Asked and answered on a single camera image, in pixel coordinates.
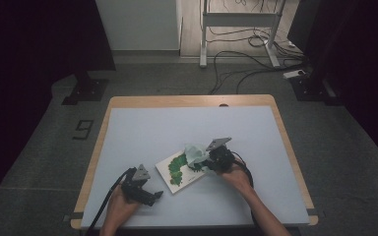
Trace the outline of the dark curtain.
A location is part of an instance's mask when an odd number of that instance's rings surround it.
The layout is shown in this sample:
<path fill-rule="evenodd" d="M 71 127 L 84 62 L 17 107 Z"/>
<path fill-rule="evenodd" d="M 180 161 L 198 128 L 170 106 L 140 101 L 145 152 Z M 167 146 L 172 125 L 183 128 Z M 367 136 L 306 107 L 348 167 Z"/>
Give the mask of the dark curtain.
<path fill-rule="evenodd" d="M 299 0 L 287 38 L 378 147 L 378 0 Z"/>
<path fill-rule="evenodd" d="M 95 0 L 0 0 L 0 182 L 44 114 L 52 85 L 113 67 Z"/>

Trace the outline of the person's right hand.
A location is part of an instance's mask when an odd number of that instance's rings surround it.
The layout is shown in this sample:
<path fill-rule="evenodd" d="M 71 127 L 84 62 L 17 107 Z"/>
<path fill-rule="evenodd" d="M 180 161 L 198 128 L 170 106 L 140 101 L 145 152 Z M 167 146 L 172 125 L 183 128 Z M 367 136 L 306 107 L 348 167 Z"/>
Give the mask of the person's right hand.
<path fill-rule="evenodd" d="M 218 175 L 235 188 L 243 197 L 250 195 L 253 191 L 249 177 L 243 168 L 243 164 L 238 159 L 234 160 L 228 170 L 219 172 Z"/>

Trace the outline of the white partition panel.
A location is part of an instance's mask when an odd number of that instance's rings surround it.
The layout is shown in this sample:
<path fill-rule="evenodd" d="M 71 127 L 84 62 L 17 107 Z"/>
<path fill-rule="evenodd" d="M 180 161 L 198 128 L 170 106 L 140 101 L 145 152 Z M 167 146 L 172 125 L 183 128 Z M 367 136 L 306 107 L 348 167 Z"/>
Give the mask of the white partition panel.
<path fill-rule="evenodd" d="M 95 0 L 113 51 L 177 51 L 181 0 Z"/>

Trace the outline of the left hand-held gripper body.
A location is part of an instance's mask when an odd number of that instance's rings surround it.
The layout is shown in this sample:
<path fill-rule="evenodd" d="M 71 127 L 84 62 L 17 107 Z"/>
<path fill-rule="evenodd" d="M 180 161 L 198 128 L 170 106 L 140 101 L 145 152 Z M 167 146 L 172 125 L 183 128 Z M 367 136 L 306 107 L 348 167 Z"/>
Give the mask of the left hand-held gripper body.
<path fill-rule="evenodd" d="M 145 201 L 155 199 L 154 194 L 143 189 L 150 178 L 151 176 L 144 165 L 140 164 L 138 167 L 130 168 L 127 171 L 121 189 L 128 199 L 144 205 Z"/>

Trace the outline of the white metal desk frame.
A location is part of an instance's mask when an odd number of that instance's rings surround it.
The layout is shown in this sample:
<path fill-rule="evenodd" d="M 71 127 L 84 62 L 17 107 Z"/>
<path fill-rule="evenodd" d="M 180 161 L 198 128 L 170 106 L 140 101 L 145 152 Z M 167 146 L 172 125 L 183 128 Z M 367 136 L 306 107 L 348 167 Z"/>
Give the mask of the white metal desk frame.
<path fill-rule="evenodd" d="M 208 27 L 253 27 L 269 28 L 271 30 L 268 39 L 264 41 L 264 47 L 272 66 L 279 68 L 281 65 L 274 44 L 283 16 L 285 2 L 286 0 L 281 0 L 281 3 L 277 6 L 277 10 L 274 13 L 210 13 L 208 10 L 208 0 L 202 0 L 200 67 L 207 67 L 206 37 Z"/>

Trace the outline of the wooden table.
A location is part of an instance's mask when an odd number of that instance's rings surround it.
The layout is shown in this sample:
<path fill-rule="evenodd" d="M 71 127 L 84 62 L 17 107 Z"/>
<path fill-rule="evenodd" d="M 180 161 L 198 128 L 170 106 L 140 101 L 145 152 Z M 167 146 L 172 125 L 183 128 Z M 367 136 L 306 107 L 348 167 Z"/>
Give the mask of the wooden table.
<path fill-rule="evenodd" d="M 100 130 L 94 145 L 94 151 L 88 166 L 82 189 L 77 198 L 74 212 L 84 212 L 88 201 L 95 170 L 102 150 L 108 129 L 109 116 L 113 108 L 159 108 L 159 107 L 225 107 L 229 106 L 270 106 L 278 125 L 283 145 L 286 150 L 290 166 L 307 208 L 315 208 L 304 181 L 297 158 L 286 132 L 284 121 L 279 112 L 275 99 L 269 94 L 242 94 L 242 95 L 149 95 L 149 96 L 113 96 L 107 105 Z M 309 216 L 309 226 L 318 224 L 319 216 Z M 81 230 L 82 219 L 70 220 L 73 229 Z"/>

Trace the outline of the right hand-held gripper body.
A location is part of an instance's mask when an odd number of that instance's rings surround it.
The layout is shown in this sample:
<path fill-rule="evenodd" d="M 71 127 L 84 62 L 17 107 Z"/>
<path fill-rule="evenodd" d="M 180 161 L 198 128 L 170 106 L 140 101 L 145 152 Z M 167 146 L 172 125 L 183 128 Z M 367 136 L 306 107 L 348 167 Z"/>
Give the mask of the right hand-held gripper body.
<path fill-rule="evenodd" d="M 207 147 L 209 157 L 206 159 L 206 165 L 215 171 L 226 172 L 235 159 L 231 151 L 226 147 L 230 138 L 213 139 Z"/>

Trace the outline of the person's left hand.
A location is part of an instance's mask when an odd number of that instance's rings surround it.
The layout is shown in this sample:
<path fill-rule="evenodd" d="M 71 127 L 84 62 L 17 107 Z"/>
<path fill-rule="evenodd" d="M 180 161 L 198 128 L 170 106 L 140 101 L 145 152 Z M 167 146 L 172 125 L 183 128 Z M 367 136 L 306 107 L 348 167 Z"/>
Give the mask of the person's left hand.
<path fill-rule="evenodd" d="M 140 205 L 138 202 L 127 200 L 121 188 L 117 186 L 110 197 L 102 227 L 119 228 L 132 216 Z"/>

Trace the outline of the light green cloth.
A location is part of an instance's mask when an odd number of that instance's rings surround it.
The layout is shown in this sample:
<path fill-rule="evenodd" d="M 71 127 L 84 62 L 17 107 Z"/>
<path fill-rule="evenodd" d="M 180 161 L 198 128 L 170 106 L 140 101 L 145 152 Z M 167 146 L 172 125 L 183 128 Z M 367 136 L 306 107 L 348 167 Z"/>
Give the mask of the light green cloth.
<path fill-rule="evenodd" d="M 194 167 L 209 158 L 207 147 L 200 144 L 187 144 L 184 153 L 189 167 Z"/>

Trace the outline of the white power strip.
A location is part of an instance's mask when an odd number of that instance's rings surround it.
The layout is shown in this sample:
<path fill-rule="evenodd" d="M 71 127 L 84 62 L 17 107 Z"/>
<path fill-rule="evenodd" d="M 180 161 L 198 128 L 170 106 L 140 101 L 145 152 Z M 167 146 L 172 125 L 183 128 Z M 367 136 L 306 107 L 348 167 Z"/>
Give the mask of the white power strip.
<path fill-rule="evenodd" d="M 305 74 L 306 72 L 304 72 L 303 70 L 295 70 L 295 71 L 283 73 L 283 78 L 287 80 L 287 79 L 304 76 Z"/>

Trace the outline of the black stand base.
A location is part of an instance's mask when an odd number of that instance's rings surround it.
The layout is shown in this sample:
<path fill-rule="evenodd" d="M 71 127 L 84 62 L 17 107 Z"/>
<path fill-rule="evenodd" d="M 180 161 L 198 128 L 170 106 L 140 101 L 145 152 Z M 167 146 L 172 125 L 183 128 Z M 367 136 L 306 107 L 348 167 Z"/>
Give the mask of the black stand base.
<path fill-rule="evenodd" d="M 328 79 L 317 80 L 305 75 L 289 81 L 298 101 L 322 101 L 329 106 L 343 104 Z"/>
<path fill-rule="evenodd" d="M 79 101 L 100 101 L 109 83 L 107 79 L 92 79 L 87 71 L 74 73 L 77 80 L 72 92 L 64 98 L 63 105 L 76 105 Z"/>

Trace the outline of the light grey table mat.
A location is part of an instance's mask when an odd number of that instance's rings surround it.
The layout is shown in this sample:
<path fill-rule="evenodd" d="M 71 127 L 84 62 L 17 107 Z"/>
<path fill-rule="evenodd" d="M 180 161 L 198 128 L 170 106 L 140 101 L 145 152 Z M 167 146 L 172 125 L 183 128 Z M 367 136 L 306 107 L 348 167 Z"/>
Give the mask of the light grey table mat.
<path fill-rule="evenodd" d="M 207 146 L 226 138 L 253 175 L 266 207 L 286 225 L 304 225 L 309 216 L 282 135 L 268 106 L 115 108 L 112 110 L 81 225 L 101 226 L 99 208 L 113 183 L 128 168 L 144 165 L 146 190 L 161 192 L 153 206 L 141 206 L 128 228 L 246 226 L 247 203 L 222 178 L 207 174 L 171 193 L 157 165 L 187 144 Z"/>

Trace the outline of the white caterpillar picture book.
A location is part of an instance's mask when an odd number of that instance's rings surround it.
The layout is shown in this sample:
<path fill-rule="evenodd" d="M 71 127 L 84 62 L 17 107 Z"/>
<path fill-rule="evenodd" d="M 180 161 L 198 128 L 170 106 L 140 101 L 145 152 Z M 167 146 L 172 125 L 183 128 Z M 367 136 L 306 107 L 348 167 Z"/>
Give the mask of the white caterpillar picture book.
<path fill-rule="evenodd" d="M 157 163 L 156 169 L 172 195 L 188 187 L 207 173 L 192 171 L 187 164 L 183 150 Z"/>

